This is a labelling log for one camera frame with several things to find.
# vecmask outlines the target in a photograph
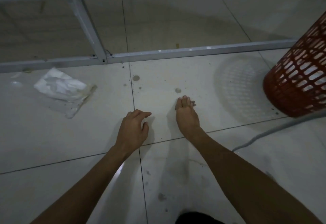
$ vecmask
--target hand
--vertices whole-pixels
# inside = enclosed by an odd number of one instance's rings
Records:
[[[183,96],[178,98],[175,109],[177,111],[178,127],[185,138],[190,140],[192,133],[200,128],[199,118],[194,110],[193,103],[189,97]]]
[[[151,112],[140,110],[129,111],[122,120],[115,147],[126,157],[129,157],[144,143],[148,137],[149,126],[145,122],[141,127],[141,121],[151,115]]]

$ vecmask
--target tiled floor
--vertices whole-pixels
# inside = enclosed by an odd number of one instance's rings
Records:
[[[85,0],[111,53],[301,36],[326,0]],[[93,54],[65,0],[2,3],[0,62]]]
[[[149,138],[118,170],[88,223],[174,223],[187,210],[244,223],[206,162],[182,137],[174,104],[197,103],[201,125],[231,149],[290,120],[264,97],[261,81],[286,50],[62,69],[97,89],[73,119],[42,105],[32,85],[45,73],[0,75],[0,222],[29,223],[114,144],[121,119],[152,111]],[[132,80],[138,75],[139,80]],[[273,177],[326,222],[325,119],[256,141],[237,153]]]

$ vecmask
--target metal bar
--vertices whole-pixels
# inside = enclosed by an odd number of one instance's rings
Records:
[[[195,57],[195,56],[207,56],[218,55],[228,53],[239,53],[259,50],[274,50],[291,48],[297,40],[273,40],[264,42],[250,42],[242,44],[231,45],[214,45],[214,46],[202,46],[193,48],[182,48],[172,50],[153,50],[153,51],[140,51],[131,53],[118,53],[113,54],[108,58],[108,63],[118,62],[135,62],[146,60],[158,60],[166,58],[177,57]]]
[[[176,57],[195,57],[258,50],[284,49],[292,47],[295,43],[296,40],[275,40],[232,45],[182,48],[173,50],[154,50],[133,53],[119,53],[114,54],[112,57],[109,57],[108,55],[108,63],[135,62]],[[66,68],[99,64],[103,64],[103,62],[94,57],[63,57],[49,60],[5,62],[0,63],[0,73],[17,72],[23,70],[50,69],[52,67]]]
[[[0,73],[51,69],[53,67],[69,68],[99,64],[103,64],[103,62],[99,61],[97,58],[92,57],[62,57],[49,60],[4,62],[0,63]]]
[[[102,64],[107,63],[106,52],[101,43],[100,37],[95,29],[92,18],[89,15],[84,0],[67,0],[70,4],[75,16],[79,20],[80,26],[83,29],[85,36],[92,45],[92,48]]]

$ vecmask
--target black object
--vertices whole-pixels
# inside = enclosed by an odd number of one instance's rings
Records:
[[[207,214],[199,212],[188,212],[180,215],[175,224],[205,223],[205,224],[224,224]]]

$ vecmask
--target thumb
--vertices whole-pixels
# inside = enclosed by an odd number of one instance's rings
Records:
[[[149,131],[149,126],[148,126],[148,122],[145,122],[143,124],[143,129],[141,134],[143,135],[143,137],[146,139],[148,137],[148,131]]]

